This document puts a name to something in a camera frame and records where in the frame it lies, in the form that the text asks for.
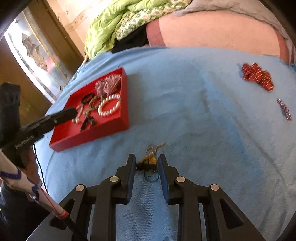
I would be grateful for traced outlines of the white marked stick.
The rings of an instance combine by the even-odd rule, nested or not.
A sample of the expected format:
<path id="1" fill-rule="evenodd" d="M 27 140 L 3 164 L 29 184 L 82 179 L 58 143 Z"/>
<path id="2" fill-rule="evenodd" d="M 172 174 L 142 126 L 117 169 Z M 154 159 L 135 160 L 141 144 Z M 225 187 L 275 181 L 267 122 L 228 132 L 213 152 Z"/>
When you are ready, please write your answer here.
<path id="1" fill-rule="evenodd" d="M 69 216 L 69 213 L 64 208 L 55 202 L 40 185 L 30 180 L 3 152 L 1 152 L 1 178 L 11 189 L 29 194 L 34 201 L 57 218 L 66 219 Z"/>

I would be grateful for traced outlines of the green quilted comforter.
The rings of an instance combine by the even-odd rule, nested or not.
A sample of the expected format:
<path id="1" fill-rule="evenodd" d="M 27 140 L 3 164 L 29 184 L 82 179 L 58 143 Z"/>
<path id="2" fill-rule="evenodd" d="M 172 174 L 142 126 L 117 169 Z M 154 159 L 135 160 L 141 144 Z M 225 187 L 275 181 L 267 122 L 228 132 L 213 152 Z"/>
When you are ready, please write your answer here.
<path id="1" fill-rule="evenodd" d="M 99 53 L 111 51 L 115 40 L 120 41 L 139 27 L 184 9 L 190 3 L 188 0 L 112 1 L 90 24 L 84 52 L 93 59 Z"/>

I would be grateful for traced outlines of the pink bolster cushion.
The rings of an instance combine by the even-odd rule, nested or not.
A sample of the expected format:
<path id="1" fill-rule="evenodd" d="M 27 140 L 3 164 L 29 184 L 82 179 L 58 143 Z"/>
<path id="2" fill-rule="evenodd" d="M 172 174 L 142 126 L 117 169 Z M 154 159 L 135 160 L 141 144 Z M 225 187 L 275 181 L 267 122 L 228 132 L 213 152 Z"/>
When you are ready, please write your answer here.
<path id="1" fill-rule="evenodd" d="M 277 56 L 289 64 L 284 37 L 271 25 L 223 11 L 169 14 L 147 25 L 152 47 L 209 47 Z"/>

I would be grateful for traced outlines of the red white hair clip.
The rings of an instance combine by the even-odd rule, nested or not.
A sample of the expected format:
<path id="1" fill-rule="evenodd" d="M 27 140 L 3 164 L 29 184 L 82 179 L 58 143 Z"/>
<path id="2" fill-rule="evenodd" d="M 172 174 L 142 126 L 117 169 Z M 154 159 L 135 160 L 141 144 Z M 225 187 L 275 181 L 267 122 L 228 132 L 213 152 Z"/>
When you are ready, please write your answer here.
<path id="1" fill-rule="evenodd" d="M 277 99 L 277 103 L 281 107 L 282 114 L 285 116 L 286 120 L 292 121 L 292 115 L 287 105 L 279 98 Z"/>

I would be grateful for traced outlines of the stained glass door window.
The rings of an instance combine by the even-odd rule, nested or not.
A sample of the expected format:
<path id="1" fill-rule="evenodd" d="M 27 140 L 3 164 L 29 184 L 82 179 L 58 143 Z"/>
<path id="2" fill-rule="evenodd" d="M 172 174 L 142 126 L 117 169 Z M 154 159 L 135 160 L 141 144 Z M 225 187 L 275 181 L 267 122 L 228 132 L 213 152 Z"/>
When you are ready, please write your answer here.
<path id="1" fill-rule="evenodd" d="M 17 15 L 4 38 L 27 77 L 54 103 L 72 74 L 60 60 L 28 9 Z"/>

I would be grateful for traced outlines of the red patterned scrunchie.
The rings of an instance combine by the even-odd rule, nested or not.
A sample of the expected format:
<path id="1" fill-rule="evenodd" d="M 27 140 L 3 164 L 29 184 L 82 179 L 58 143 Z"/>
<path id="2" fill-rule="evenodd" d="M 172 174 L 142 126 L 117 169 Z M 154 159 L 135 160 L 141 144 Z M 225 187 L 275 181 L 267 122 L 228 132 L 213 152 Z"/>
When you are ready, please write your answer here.
<path id="1" fill-rule="evenodd" d="M 245 81 L 255 82 L 266 91 L 272 91 L 274 89 L 271 74 L 266 70 L 262 70 L 262 68 L 257 63 L 252 65 L 243 63 L 242 72 L 243 79 Z"/>

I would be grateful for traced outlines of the red jewelry tray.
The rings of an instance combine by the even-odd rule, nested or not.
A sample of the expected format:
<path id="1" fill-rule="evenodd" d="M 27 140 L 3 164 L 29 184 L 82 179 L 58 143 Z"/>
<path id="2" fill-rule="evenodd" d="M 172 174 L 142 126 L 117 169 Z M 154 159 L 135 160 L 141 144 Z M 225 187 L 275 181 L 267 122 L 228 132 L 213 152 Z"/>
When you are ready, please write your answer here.
<path id="1" fill-rule="evenodd" d="M 94 87 L 98 81 L 112 74 L 120 75 L 120 84 L 115 92 L 120 95 L 120 105 L 118 110 L 106 117 L 99 116 L 97 111 L 93 111 L 90 116 L 94 118 L 96 123 L 95 125 L 91 125 L 90 123 L 87 124 L 84 130 L 81 130 L 81 125 L 85 120 L 84 114 L 81 115 L 78 123 L 73 123 L 70 120 L 55 127 L 49 143 L 51 149 L 60 152 L 93 141 L 97 138 L 106 137 L 129 129 L 127 75 L 122 67 L 95 79 L 84 87 L 78 89 L 76 92 L 70 94 L 64 108 L 77 108 L 81 99 L 85 95 L 95 93 Z"/>

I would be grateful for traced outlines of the grey textured pillow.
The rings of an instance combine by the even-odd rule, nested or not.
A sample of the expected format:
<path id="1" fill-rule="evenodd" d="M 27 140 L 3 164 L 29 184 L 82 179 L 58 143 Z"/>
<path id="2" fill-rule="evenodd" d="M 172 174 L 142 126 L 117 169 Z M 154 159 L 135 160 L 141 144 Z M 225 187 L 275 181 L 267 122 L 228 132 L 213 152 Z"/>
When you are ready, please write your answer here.
<path id="1" fill-rule="evenodd" d="M 295 46 L 288 36 L 283 25 L 275 15 L 266 8 L 260 1 L 192 1 L 186 8 L 178 10 L 175 16 L 184 16 L 189 13 L 201 11 L 223 11 L 251 17 L 274 27 L 287 43 L 290 53 L 290 60 L 295 55 Z"/>

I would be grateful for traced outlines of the red plaid fabric scrunchie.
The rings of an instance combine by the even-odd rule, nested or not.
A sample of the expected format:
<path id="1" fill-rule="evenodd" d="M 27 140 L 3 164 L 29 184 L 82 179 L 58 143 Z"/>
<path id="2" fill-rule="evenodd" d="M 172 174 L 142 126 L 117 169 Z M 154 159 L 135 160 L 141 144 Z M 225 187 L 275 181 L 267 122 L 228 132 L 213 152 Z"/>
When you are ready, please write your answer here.
<path id="1" fill-rule="evenodd" d="M 117 87 L 121 81 L 121 75 L 111 74 L 96 82 L 94 89 L 97 95 L 110 96 L 116 92 Z"/>

